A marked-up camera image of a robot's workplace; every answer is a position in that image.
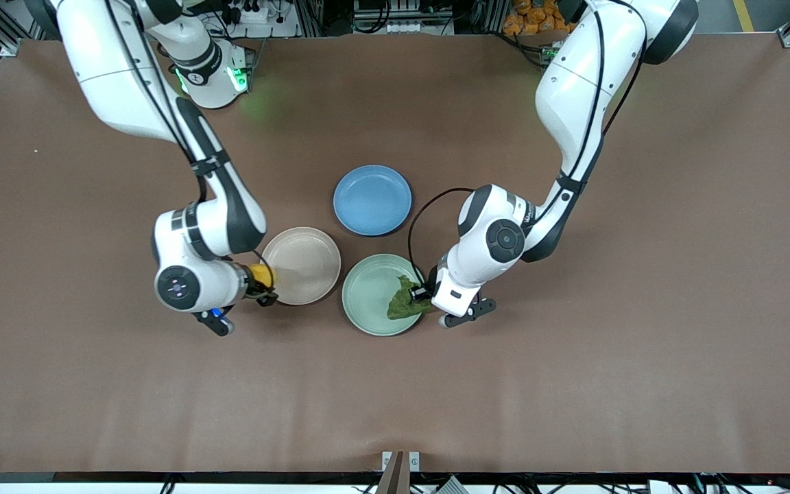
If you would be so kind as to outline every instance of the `plate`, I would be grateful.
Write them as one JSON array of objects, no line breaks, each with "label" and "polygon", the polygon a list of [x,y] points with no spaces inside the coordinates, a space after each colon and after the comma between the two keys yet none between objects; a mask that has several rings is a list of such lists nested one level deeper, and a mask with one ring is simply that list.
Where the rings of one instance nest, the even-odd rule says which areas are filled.
[{"label": "plate", "polygon": [[276,293],[288,305],[314,303],[335,287],[341,268],[337,244],[316,228],[287,229],[263,254],[276,272]]},{"label": "plate", "polygon": [[365,165],[337,184],[335,214],[349,231],[379,237],[401,226],[413,200],[410,185],[400,173],[387,166]]},{"label": "plate", "polygon": [[394,254],[365,257],[343,281],[343,309],[356,328],[374,336],[392,336],[410,329],[420,315],[395,321],[386,317],[389,301],[401,288],[398,276],[417,281],[410,261]]}]

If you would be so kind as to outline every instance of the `blue plate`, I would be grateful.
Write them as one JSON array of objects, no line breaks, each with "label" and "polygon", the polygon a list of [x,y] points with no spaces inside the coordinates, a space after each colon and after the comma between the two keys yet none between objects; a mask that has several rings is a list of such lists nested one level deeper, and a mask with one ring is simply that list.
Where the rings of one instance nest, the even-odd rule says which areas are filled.
[{"label": "blue plate", "polygon": [[377,237],[392,233],[410,215],[410,185],[400,173],[365,165],[347,173],[335,189],[335,214],[351,231]]}]

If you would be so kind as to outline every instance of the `yellow floor line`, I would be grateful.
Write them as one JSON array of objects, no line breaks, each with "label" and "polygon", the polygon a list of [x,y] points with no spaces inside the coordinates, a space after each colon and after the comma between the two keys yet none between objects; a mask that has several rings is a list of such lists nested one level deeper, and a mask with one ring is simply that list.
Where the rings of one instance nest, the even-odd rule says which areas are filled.
[{"label": "yellow floor line", "polygon": [[745,6],[745,0],[733,0],[733,6],[734,9],[737,9],[739,25],[742,26],[743,32],[754,32],[755,26],[752,25],[752,18],[749,17],[749,9]]}]

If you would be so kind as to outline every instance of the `floor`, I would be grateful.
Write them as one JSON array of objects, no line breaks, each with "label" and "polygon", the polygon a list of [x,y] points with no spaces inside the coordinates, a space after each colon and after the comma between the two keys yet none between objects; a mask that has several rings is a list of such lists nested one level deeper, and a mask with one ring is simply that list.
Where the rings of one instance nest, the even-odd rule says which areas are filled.
[{"label": "floor", "polygon": [[697,32],[774,31],[788,21],[790,0],[699,0]]}]

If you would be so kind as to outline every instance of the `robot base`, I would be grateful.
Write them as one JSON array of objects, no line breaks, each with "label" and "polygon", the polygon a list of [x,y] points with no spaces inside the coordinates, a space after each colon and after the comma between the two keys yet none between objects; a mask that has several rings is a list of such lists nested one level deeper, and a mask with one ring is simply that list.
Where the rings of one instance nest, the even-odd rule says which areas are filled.
[{"label": "robot base", "polygon": [[225,62],[203,85],[192,84],[191,79],[179,75],[182,88],[197,106],[203,108],[222,108],[247,93],[250,88],[254,66],[254,50],[238,47],[227,40],[215,40],[222,49]]}]

